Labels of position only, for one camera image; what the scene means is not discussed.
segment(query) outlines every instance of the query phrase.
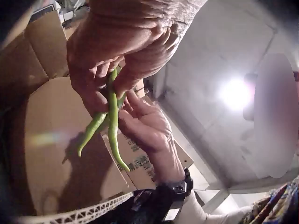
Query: wrinkled hand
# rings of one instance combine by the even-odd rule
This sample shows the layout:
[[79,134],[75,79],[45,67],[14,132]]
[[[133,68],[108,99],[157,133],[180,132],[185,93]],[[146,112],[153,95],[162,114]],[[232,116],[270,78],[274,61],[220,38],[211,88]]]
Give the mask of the wrinkled hand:
[[125,58],[118,97],[172,57],[207,0],[90,0],[91,11],[67,42],[71,84],[90,114],[108,111],[106,74]]
[[184,180],[171,127],[162,111],[139,99],[132,90],[127,92],[127,100],[118,113],[122,133],[147,153],[159,182]]

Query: colorful patterned fabric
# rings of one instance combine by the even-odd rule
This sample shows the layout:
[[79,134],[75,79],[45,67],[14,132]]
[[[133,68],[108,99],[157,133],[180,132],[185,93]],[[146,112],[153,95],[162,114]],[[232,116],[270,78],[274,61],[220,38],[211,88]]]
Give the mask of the colorful patterned fabric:
[[254,203],[239,224],[298,223],[298,177]]

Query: bright light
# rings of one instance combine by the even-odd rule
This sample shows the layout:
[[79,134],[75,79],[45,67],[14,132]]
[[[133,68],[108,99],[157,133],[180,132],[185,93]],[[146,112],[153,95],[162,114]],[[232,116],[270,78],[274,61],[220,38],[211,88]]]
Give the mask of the bright light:
[[232,110],[240,111],[250,102],[251,91],[240,79],[232,79],[220,90],[223,102]]

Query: wristwatch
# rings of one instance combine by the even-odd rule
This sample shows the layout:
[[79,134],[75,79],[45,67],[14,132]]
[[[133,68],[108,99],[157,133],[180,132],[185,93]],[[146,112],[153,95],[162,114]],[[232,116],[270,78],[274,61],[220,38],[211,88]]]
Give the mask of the wristwatch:
[[180,213],[185,198],[190,195],[193,189],[193,180],[187,168],[185,179],[176,183],[164,183],[157,186],[156,191],[160,195],[159,219],[162,221],[172,221]]

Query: green chili pepper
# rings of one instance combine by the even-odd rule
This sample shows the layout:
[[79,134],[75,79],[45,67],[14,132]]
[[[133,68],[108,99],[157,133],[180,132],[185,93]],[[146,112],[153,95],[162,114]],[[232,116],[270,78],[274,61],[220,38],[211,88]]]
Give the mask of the green chili pepper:
[[112,154],[118,164],[126,171],[130,171],[129,167],[124,163],[122,158],[120,157],[118,150],[118,141],[117,141],[117,131],[118,131],[118,105],[117,105],[117,97],[112,88],[112,83],[117,76],[117,71],[114,69],[111,72],[108,82],[108,103],[109,103],[109,129],[108,129],[108,137],[109,143],[111,147]]
[[98,127],[103,123],[105,117],[107,117],[107,113],[98,113],[95,115],[95,117],[92,119],[92,121],[87,125],[85,133],[84,133],[84,139],[82,143],[79,145],[78,148],[78,156],[81,157],[81,152],[84,146],[88,143],[88,141],[92,138]]
[[130,171],[128,166],[123,162],[123,160],[120,157],[119,150],[118,150],[118,142],[117,142],[117,131],[118,131],[118,110],[123,105],[126,95],[124,94],[119,100],[116,98],[116,94],[113,91],[112,83],[115,80],[116,76],[119,72],[117,72],[116,69],[114,69],[113,72],[110,74],[110,78],[108,81],[108,85],[110,86],[108,88],[109,90],[109,97],[108,97],[108,103],[109,103],[109,113],[98,113],[96,116],[92,119],[90,124],[86,127],[84,139],[82,143],[79,145],[78,148],[78,156],[81,157],[81,152],[84,148],[84,146],[88,143],[88,141],[92,138],[94,133],[101,132],[104,128],[109,125],[108,130],[108,137],[109,137],[109,143],[111,147],[112,154],[116,161],[121,165],[122,168],[124,168],[126,171]]

